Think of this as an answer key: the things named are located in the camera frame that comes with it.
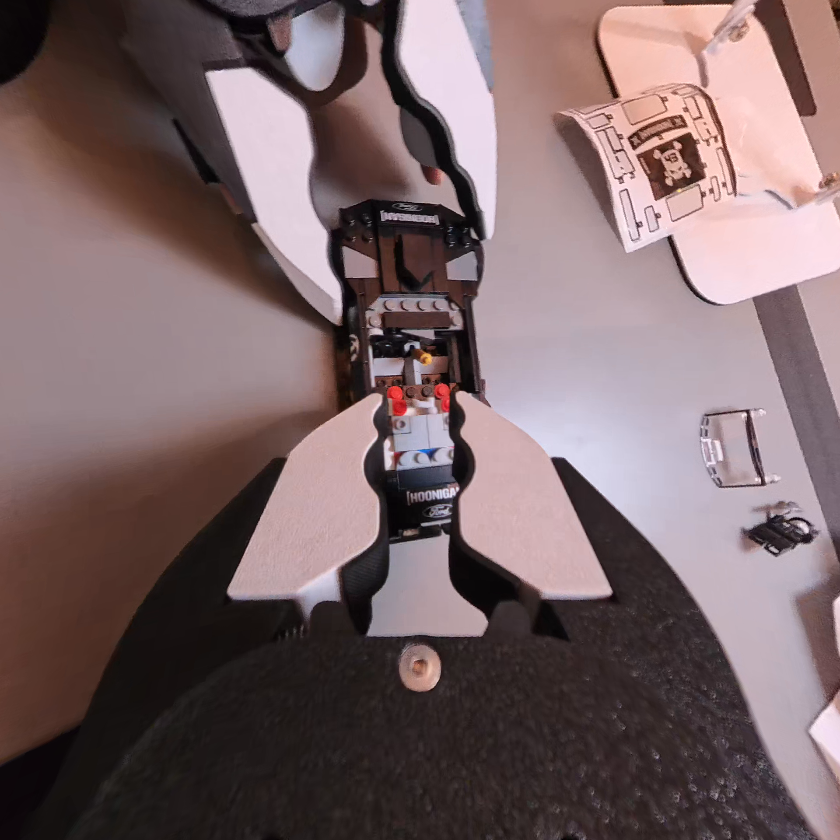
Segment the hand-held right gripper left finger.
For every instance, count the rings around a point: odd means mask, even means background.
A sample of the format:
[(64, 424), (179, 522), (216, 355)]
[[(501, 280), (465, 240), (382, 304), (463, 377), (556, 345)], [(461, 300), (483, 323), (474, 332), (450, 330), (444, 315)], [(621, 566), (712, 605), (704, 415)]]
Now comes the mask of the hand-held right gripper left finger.
[(303, 612), (347, 602), (342, 569), (370, 550), (381, 503), (364, 472), (383, 396), (372, 394), (313, 430), (290, 452), (227, 596), (294, 601)]

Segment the sticker sheet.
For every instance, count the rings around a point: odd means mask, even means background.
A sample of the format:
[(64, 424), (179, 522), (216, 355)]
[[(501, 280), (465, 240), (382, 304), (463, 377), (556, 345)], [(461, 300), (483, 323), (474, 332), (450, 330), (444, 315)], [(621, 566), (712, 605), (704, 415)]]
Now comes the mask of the sticker sheet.
[(593, 189), (608, 198), (628, 254), (739, 194), (717, 107), (698, 85), (652, 87), (630, 98), (563, 110), (555, 121), (593, 152)]

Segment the clear lego windshield piece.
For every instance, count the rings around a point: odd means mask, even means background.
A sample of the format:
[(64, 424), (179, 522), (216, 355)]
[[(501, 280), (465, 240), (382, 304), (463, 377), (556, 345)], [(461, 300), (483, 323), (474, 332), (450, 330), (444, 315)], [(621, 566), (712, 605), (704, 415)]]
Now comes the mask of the clear lego windshield piece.
[(756, 422), (765, 415), (762, 408), (703, 414), (700, 451), (717, 487), (766, 487), (780, 480), (763, 466)]

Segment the white booklet stand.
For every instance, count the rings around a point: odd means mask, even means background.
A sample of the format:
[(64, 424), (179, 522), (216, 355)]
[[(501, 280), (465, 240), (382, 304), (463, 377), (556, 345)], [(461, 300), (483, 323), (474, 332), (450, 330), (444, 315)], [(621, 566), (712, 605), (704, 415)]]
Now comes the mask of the white booklet stand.
[(814, 152), (816, 82), (790, 2), (624, 5), (603, 15), (598, 46), (620, 98), (676, 86), (706, 95), (733, 169), (671, 235), (689, 287), (729, 305), (838, 269), (838, 166)]

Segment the small black lego part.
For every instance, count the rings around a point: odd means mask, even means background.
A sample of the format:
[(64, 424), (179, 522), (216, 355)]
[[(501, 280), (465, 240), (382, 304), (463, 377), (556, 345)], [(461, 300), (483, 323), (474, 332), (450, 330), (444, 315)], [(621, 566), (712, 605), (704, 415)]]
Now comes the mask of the small black lego part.
[(818, 528), (802, 515), (801, 507), (792, 501), (780, 501), (761, 509), (764, 520), (743, 530), (751, 543), (758, 545), (773, 557), (813, 543), (819, 535)]

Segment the black lego car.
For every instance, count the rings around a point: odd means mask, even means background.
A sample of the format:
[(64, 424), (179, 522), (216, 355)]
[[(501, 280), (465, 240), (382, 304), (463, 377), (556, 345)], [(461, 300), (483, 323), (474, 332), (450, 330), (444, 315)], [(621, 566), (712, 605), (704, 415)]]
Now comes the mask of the black lego car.
[(385, 502), (394, 543), (446, 532), (459, 485), (453, 395), (483, 400), (473, 305), (484, 251), (444, 205), (368, 200), (339, 211), (332, 263), (342, 291), (335, 330), (343, 407), (384, 396)]

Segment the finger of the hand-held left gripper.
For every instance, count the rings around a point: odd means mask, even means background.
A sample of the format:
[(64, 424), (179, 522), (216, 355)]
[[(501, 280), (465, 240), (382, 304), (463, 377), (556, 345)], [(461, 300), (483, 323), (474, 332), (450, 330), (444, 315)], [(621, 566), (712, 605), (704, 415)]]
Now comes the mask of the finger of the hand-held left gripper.
[(490, 29), (482, 1), (384, 2), (381, 61), (420, 165), (451, 181), (479, 239), (494, 232), (497, 124)]
[(208, 70), (205, 78), (254, 211), (253, 229), (305, 300), (341, 323), (329, 235), (312, 205), (314, 146), (305, 108), (251, 67)]

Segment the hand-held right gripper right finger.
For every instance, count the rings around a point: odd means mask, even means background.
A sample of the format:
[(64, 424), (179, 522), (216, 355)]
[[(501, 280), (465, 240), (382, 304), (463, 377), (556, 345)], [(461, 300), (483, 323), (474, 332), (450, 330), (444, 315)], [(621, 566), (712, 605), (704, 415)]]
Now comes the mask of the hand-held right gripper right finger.
[(601, 600), (613, 588), (551, 457), (527, 433), (481, 400), (457, 392), (451, 406), (459, 493), (449, 538), (450, 576), (477, 607), (458, 572), (481, 571), (511, 597)]

